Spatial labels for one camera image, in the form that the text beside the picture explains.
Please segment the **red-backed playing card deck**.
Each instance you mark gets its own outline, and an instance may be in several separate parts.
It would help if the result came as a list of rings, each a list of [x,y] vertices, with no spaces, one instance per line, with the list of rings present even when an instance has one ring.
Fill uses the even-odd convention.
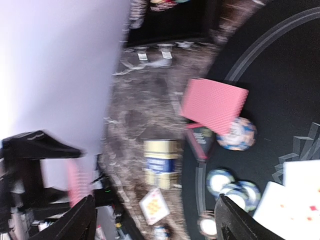
[[[83,198],[92,195],[90,175],[76,159],[67,162],[68,198],[69,205],[73,208]]]

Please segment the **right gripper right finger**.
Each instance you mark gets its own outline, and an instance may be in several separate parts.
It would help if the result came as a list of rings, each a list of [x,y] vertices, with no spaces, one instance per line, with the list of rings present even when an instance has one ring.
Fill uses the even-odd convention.
[[[220,194],[214,208],[218,240],[281,240],[229,197]]]

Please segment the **white-blue chip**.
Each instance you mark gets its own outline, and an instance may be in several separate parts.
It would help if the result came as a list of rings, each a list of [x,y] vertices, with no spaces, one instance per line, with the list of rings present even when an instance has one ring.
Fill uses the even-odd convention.
[[[247,118],[237,117],[232,122],[228,134],[217,135],[218,144],[231,151],[245,151],[256,142],[257,128]]]
[[[230,198],[245,212],[254,211],[261,200],[259,188],[250,181],[227,183],[219,193]]]

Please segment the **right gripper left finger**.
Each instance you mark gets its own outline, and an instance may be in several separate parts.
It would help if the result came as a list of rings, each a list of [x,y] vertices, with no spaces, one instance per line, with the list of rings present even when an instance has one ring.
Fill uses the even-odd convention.
[[[95,199],[88,195],[32,240],[93,240],[97,228]]]

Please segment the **dealt red-backed card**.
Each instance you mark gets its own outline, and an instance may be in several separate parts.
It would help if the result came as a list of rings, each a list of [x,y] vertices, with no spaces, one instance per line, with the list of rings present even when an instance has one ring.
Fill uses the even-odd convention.
[[[248,94],[247,89],[230,84],[204,78],[190,79],[180,115],[225,135],[232,121],[240,115]]]

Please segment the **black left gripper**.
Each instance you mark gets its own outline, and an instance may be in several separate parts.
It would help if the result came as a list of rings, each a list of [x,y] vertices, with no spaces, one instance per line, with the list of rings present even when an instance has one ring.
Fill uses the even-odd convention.
[[[45,188],[41,161],[45,159],[78,159],[84,155],[80,149],[68,146],[39,130],[14,135],[2,140],[0,155],[4,160],[7,178],[5,193],[8,199],[19,199],[18,209],[32,213],[36,220],[70,210],[68,191]],[[98,207],[113,205],[110,188],[92,189],[96,216]]]

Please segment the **blue chip stack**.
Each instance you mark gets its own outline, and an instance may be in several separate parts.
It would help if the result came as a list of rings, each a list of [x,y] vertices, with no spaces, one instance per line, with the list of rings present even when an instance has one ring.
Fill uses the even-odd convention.
[[[153,236],[155,240],[170,240],[171,232],[166,225],[156,225],[153,228]]]

